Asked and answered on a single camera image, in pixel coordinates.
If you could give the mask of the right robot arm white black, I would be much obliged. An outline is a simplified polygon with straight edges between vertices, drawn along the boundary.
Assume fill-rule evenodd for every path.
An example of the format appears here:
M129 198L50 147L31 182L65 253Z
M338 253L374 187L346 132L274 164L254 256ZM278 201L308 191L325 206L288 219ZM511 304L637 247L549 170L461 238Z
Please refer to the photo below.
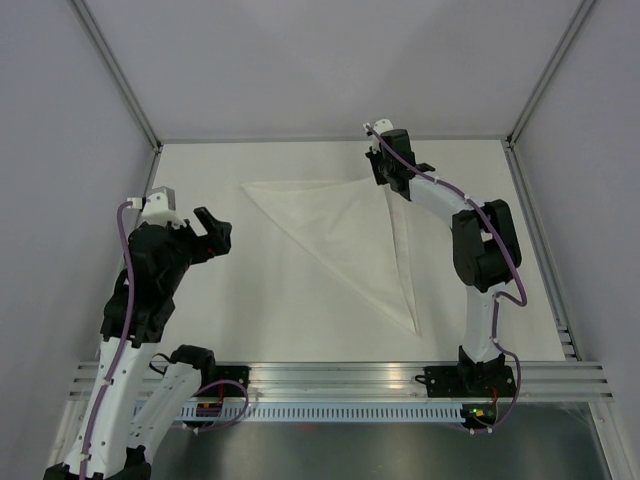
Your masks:
M527 295L518 269L522 254L509 205L480 202L415 160L409 134L386 120L363 126L366 157L377 184L420 205L450 229L455 272L466 287L466 328L453 367L427 367L418 381L431 398L509 398L519 375L498 340L503 299L523 307Z

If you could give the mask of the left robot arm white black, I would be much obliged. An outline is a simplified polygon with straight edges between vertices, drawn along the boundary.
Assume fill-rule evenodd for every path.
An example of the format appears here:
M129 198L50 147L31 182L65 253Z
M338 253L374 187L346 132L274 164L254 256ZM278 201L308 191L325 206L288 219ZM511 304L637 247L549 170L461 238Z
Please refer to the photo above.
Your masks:
M140 411L134 409L144 374L175 310L174 295L188 269L231 250L230 223L207 208L194 214L197 234L172 207L129 200L142 222L121 231L124 267L103 311L98 372L86 415L65 459L46 469L47 479L148 479L153 457L184 403L218 384L212 351L183 345Z

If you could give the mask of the white cloth napkin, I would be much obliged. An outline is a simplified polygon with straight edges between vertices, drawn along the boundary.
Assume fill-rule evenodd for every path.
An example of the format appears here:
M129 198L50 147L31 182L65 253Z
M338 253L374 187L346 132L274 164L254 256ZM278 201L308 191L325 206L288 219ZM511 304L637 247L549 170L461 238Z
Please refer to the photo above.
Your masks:
M420 336L403 203L371 179L244 183L253 204L389 320Z

